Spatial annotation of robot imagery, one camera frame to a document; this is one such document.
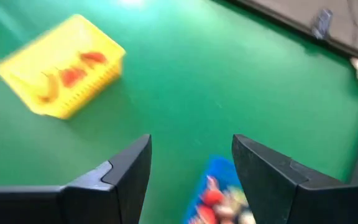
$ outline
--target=plastic basket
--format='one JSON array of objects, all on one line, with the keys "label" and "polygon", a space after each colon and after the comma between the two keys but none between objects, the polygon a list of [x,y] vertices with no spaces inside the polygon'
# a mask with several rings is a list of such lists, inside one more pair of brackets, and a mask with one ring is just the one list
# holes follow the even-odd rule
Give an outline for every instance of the plastic basket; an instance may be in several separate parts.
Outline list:
[{"label": "plastic basket", "polygon": [[240,180],[237,176],[236,167],[230,161],[222,157],[215,157],[210,160],[208,169],[201,177],[200,182],[195,191],[195,195],[189,204],[184,224],[188,224],[188,220],[194,217],[197,212],[195,207],[202,203],[199,195],[201,195],[206,189],[207,175],[215,177],[219,182],[219,188],[226,190],[229,186],[234,186],[242,189]]},{"label": "plastic basket", "polygon": [[[89,66],[79,57],[87,52],[100,52],[106,60]],[[3,60],[0,76],[34,113],[66,119],[121,75],[124,54],[90,21],[74,15]],[[73,68],[84,75],[67,87],[62,71]],[[53,101],[42,101],[45,95]]]}]

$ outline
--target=red pepper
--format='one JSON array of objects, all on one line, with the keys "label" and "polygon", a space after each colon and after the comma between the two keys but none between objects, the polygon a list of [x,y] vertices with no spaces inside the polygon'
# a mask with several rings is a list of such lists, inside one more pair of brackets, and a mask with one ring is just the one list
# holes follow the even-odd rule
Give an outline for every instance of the red pepper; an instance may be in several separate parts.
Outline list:
[{"label": "red pepper", "polygon": [[67,88],[73,87],[75,83],[85,75],[85,71],[80,68],[69,68],[60,72],[60,78],[62,79],[63,85]]},{"label": "red pepper", "polygon": [[104,56],[104,54],[100,53],[100,52],[88,52],[88,53],[82,53],[80,55],[81,60],[92,60],[94,62],[98,62],[98,63],[104,63],[107,61],[106,57]]}]

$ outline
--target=blue box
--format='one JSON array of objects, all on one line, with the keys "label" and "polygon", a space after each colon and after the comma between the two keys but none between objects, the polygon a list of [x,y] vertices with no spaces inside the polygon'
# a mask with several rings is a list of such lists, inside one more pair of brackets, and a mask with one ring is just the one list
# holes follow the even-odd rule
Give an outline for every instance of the blue box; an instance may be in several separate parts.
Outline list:
[{"label": "blue box", "polygon": [[218,180],[219,188],[222,191],[230,186],[242,189],[240,180],[237,176],[236,167],[231,161],[223,157],[215,157],[214,159],[211,159],[208,169],[201,177],[195,195],[187,208],[185,219],[183,221],[184,224],[188,224],[188,220],[197,214],[196,206],[202,203],[199,196],[206,189],[207,175],[215,177]]}]

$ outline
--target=green surface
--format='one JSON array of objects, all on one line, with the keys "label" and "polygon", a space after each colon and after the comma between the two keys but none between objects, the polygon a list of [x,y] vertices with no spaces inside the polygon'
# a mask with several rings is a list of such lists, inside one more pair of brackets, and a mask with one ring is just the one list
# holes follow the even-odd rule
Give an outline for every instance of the green surface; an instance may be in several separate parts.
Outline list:
[{"label": "green surface", "polygon": [[180,223],[212,154],[242,133],[346,180],[358,83],[346,58],[209,0],[0,0],[0,59],[79,13],[127,51],[123,77],[69,121],[0,80],[0,185],[64,184],[153,136],[142,223]]}]

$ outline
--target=robotic arm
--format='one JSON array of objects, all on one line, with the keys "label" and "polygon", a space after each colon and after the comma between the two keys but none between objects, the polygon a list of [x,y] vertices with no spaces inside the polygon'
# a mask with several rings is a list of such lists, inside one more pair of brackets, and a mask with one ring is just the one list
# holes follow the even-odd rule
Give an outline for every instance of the robotic arm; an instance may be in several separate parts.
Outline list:
[{"label": "robotic arm", "polygon": [[133,224],[149,181],[151,136],[64,186],[0,187],[0,224]]},{"label": "robotic arm", "polygon": [[234,135],[232,155],[258,224],[358,223],[358,185],[345,185],[243,135]]}]

